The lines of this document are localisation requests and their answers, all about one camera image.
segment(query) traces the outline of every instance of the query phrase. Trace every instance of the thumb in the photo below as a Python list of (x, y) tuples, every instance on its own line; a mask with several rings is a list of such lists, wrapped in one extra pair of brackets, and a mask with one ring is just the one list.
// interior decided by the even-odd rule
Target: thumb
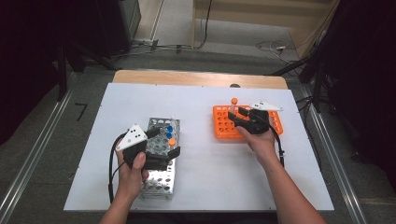
[(140, 170), (146, 163), (146, 154), (144, 152), (139, 152), (137, 156), (134, 158), (134, 164), (132, 166), (132, 170), (136, 170), (140, 173)]

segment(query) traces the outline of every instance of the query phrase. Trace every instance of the gray carpet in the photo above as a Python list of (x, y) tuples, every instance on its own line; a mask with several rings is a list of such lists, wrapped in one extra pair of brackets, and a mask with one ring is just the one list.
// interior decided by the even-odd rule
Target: gray carpet
[[(183, 51), (181, 54), (162, 51), (124, 56), (111, 61), (124, 69), (206, 71), (254, 75), (270, 74), (284, 66), (284, 63), (277, 59), (196, 51)], [(103, 213), (66, 213), (63, 208), (73, 181), (73, 174), (78, 168), (106, 85), (111, 82), (114, 73), (101, 65), (90, 63), (84, 74), (79, 74), (79, 80), (70, 101), (8, 223), (99, 222)], [(303, 98), (301, 85), (296, 81), (294, 72), (284, 75), (284, 78), (288, 81), (288, 86), (295, 99)], [(57, 93), (57, 88), (49, 92), (26, 118), (14, 136), (0, 146), (0, 167), (3, 171), (0, 193), (6, 192), (7, 187), (21, 168), (27, 153), (35, 143), (56, 103)], [(82, 108), (76, 103), (88, 105), (79, 121), (78, 117)], [(354, 150), (339, 118), (331, 115), (326, 105), (322, 105), (322, 107), (322, 115), (327, 128), (358, 197), (364, 199), (394, 198), (395, 193), (382, 171), (373, 165), (350, 159)], [(311, 119), (308, 119), (308, 127), (318, 146), (323, 177), (329, 183), (327, 187), (335, 208), (335, 211), (323, 212), (322, 215), (329, 223), (352, 223), (332, 168), (320, 143), (318, 132), (316, 132)], [(362, 208), (369, 223), (390, 223), (392, 220), (396, 220), (395, 204), (364, 203)]]

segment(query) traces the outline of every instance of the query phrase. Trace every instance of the orange pegboard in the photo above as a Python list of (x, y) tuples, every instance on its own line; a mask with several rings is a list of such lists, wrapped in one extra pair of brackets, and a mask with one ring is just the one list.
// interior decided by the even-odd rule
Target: orange pegboard
[[(248, 119), (238, 113), (238, 107), (244, 107), (249, 110), (248, 105), (238, 105), (235, 107), (235, 115), (240, 119)], [(243, 136), (233, 126), (233, 121), (228, 119), (229, 105), (214, 105), (213, 106), (213, 123), (215, 128), (215, 136), (219, 139), (238, 139)], [(282, 124), (280, 123), (279, 115), (276, 111), (268, 111), (269, 117), (272, 119), (273, 127), (277, 134), (283, 133)]]

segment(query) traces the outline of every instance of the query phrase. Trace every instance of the white tabletop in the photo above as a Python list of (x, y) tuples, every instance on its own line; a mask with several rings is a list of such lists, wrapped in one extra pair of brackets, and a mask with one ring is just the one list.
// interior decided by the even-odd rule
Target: white tabletop
[[(278, 115), (286, 170), (318, 210), (333, 210), (291, 91), (117, 83), (107, 86), (64, 210), (107, 210), (108, 158), (114, 140), (134, 123), (146, 130), (149, 118), (172, 116), (181, 126), (174, 198), (136, 199), (132, 210), (276, 210), (265, 172), (247, 144), (215, 138), (212, 107), (227, 105), (233, 97), (241, 105), (264, 100), (283, 107)], [(117, 189), (118, 177), (114, 180)]]

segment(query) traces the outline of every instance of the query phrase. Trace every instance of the metal rail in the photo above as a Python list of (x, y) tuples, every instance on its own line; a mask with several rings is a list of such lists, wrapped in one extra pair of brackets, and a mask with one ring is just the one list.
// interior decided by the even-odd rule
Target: metal rail
[[(305, 97), (311, 95), (310, 90), (306, 86), (303, 87), (303, 90)], [(338, 186), (341, 190), (341, 193), (343, 194), (346, 207), (349, 210), (349, 214), (353, 220), (353, 223), (367, 223), (367, 219), (361, 209), (361, 204), (355, 194), (355, 190), (350, 183), (347, 172), (345, 171), (344, 166), (337, 155), (337, 151), (335, 150), (332, 139), (327, 132), (321, 114), (318, 114), (313, 106), (310, 107), (310, 113), (318, 130), (319, 137), (324, 146), (327, 157), (329, 158), (332, 171), (334, 172), (335, 179), (337, 180)]]
[(75, 73), (71, 73), (69, 77), (70, 89), (66, 92), (62, 101), (58, 102), (53, 108), (49, 119), (47, 120), (43, 130), (35, 141), (32, 150), (26, 158), (23, 166), (17, 174), (17, 177), (13, 180), (11, 185), (8, 187), (6, 196), (0, 206), (0, 224), (8, 223), (18, 200), (23, 194), (30, 177), (35, 170), (38, 162), (40, 161), (41, 155), (43, 154), (48, 141), (58, 124), (58, 121), (67, 106), (70, 96), (78, 82), (78, 76)]

